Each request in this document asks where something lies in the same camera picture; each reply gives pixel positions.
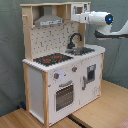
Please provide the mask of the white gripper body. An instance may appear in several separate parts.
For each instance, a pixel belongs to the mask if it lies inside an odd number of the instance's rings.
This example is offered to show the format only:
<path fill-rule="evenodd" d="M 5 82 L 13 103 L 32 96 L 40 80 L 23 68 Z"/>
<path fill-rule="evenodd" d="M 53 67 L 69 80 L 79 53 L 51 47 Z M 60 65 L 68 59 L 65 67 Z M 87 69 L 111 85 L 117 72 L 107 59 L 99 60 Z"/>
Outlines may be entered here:
<path fill-rule="evenodd" d="M 71 16 L 72 21 L 76 21 L 79 23 L 85 23 L 85 24 L 96 24 L 96 25 L 105 25 L 105 12 L 85 12 L 81 14 L 73 14 Z"/>

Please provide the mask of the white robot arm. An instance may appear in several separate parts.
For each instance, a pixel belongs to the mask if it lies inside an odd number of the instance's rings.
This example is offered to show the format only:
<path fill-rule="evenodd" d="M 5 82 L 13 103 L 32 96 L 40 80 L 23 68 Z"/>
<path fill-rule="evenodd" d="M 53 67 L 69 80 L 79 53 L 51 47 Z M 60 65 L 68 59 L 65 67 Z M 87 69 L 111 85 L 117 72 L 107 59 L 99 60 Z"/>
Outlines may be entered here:
<path fill-rule="evenodd" d="M 71 20 L 97 25 L 94 35 L 99 40 L 128 38 L 128 20 L 120 30 L 112 32 L 114 17 L 108 12 L 86 11 L 80 14 L 72 14 Z"/>

